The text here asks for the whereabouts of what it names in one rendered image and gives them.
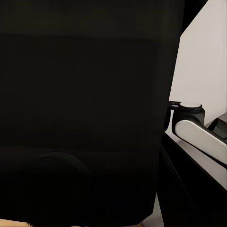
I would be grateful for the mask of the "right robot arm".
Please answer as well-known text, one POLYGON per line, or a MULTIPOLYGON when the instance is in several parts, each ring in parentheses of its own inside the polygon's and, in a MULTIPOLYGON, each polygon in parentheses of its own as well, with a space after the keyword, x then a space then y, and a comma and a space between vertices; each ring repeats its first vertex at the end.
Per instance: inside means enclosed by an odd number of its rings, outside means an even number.
POLYGON ((216 118, 206 128, 201 104, 169 101, 163 131, 169 127, 171 110, 174 110, 172 133, 227 169, 227 122, 216 118))

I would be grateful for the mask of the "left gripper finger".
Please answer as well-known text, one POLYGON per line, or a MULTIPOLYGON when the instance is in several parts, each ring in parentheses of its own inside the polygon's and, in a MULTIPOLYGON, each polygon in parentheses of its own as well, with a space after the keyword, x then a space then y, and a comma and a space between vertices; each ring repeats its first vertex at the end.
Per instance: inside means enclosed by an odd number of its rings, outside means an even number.
POLYGON ((227 227, 227 190, 164 131, 157 197, 164 227, 227 227))

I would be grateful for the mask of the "digital camera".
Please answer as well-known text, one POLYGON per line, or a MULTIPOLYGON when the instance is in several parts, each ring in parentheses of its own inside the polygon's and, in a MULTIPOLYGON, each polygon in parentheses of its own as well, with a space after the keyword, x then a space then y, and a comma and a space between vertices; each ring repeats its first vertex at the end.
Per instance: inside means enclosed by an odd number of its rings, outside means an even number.
POLYGON ((0 218, 153 214, 180 38, 208 0, 0 0, 0 218))

